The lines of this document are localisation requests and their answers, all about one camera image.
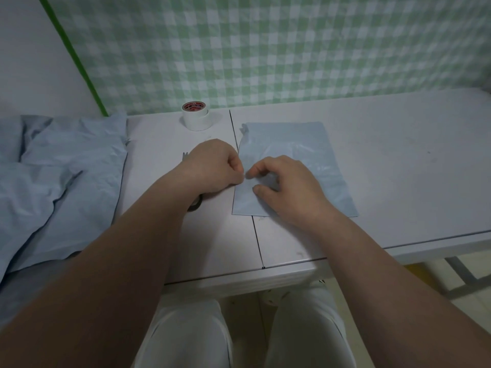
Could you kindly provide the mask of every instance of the person's left arm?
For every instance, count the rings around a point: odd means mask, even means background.
[[[0,334],[0,366],[130,366],[193,200],[241,183],[236,151],[198,145],[80,253]]]

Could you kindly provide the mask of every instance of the green and white gingham wallpaper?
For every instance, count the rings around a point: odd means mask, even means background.
[[[480,86],[491,0],[48,0],[109,112]]]

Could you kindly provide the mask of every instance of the roll of white tape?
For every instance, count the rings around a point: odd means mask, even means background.
[[[205,130],[213,125],[213,119],[210,116],[205,102],[195,100],[187,102],[182,106],[184,125],[189,130]]]

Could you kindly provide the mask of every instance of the pants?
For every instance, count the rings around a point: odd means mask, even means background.
[[[232,341],[216,300],[161,309],[135,359],[135,368],[232,366]],[[294,289],[281,300],[264,366],[356,367],[325,286]]]

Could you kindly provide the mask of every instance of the person's left hand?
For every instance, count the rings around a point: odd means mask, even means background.
[[[219,139],[197,145],[176,169],[193,181],[199,194],[218,192],[244,179],[236,150]]]

